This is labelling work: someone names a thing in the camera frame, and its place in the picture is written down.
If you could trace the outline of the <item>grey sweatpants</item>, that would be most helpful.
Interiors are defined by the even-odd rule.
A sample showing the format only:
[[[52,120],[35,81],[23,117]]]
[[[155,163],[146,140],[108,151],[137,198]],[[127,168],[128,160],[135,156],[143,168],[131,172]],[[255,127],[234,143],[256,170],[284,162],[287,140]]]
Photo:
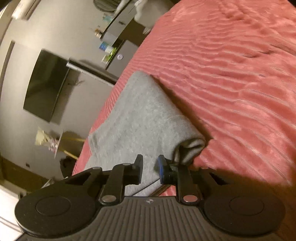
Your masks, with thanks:
[[[127,196],[149,196],[161,187],[157,158],[190,165],[206,146],[204,136],[147,73],[128,79],[111,113],[88,137],[91,156],[85,169],[111,170],[143,156],[142,180],[128,185]]]

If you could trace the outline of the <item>clear bag on table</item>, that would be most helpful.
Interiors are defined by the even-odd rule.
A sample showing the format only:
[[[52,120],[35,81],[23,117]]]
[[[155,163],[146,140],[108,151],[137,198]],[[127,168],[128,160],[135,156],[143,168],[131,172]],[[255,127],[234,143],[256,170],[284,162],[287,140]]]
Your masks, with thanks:
[[[59,139],[53,138],[51,135],[46,133],[41,128],[38,128],[36,137],[35,137],[35,145],[36,146],[45,146],[51,152],[55,153],[58,150]]]

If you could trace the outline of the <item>black soundbar shelf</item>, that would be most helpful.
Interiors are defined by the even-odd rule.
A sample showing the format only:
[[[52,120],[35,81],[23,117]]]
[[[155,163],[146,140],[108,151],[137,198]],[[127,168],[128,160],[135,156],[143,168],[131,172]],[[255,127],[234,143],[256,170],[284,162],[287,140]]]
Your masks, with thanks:
[[[72,70],[84,73],[86,75],[97,77],[111,85],[115,85],[118,80],[117,76],[109,73],[104,68],[83,61],[69,59],[66,66]]]

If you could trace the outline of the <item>green item on dresser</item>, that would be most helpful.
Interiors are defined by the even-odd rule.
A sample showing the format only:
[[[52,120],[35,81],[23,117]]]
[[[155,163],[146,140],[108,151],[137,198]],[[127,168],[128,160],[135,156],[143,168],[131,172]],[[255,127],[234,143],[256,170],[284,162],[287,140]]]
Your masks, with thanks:
[[[111,58],[114,56],[114,54],[116,53],[116,51],[117,51],[117,48],[114,48],[114,49],[111,51],[110,54],[105,55],[105,56],[103,57],[103,59],[102,59],[101,62],[104,63],[104,64],[107,64],[107,63],[111,60]]]

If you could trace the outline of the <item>red ribbed bed blanket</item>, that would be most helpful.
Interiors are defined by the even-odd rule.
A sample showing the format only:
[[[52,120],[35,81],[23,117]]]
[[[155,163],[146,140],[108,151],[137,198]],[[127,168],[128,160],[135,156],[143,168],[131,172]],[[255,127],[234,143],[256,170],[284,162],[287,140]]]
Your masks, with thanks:
[[[211,136],[196,165],[260,180],[295,202],[293,1],[179,2],[138,48],[95,127],[137,70]]]

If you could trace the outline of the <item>blue white box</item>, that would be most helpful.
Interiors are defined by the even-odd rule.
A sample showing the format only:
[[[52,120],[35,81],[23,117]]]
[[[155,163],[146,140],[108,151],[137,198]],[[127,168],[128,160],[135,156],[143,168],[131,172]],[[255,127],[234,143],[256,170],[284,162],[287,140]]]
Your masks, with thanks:
[[[99,49],[104,51],[107,54],[111,54],[114,48],[109,44],[107,44],[106,42],[102,42],[99,46]]]

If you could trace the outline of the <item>dark grey dresser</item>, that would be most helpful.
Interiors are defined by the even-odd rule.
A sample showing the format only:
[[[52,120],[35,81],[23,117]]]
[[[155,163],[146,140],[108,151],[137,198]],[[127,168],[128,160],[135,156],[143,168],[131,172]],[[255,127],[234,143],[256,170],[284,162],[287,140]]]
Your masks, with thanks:
[[[127,64],[152,29],[148,29],[134,20],[137,1],[122,1],[115,16],[104,30],[101,40],[113,48],[116,53],[106,65],[106,70],[116,76],[121,75]]]

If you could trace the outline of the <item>white plush toy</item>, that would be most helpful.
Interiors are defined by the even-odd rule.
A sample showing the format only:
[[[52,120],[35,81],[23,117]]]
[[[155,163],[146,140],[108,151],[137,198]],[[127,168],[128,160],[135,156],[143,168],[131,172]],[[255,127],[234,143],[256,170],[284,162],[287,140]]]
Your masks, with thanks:
[[[148,29],[152,29],[156,21],[168,12],[174,4],[165,0],[137,1],[134,20]]]

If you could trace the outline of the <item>round black fan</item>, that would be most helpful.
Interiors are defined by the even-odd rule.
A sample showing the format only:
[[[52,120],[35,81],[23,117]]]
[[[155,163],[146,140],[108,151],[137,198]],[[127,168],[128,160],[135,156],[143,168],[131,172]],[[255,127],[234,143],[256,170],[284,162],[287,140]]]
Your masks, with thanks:
[[[118,0],[93,0],[93,4],[98,10],[108,13],[114,12],[119,3]]]

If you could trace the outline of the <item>black wall television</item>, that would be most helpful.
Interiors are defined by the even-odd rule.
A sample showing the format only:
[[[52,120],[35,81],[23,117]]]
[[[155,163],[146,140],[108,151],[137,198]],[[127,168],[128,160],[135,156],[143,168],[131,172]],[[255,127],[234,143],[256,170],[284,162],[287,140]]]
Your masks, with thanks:
[[[50,122],[69,73],[67,60],[45,49],[35,63],[27,87],[23,109]]]

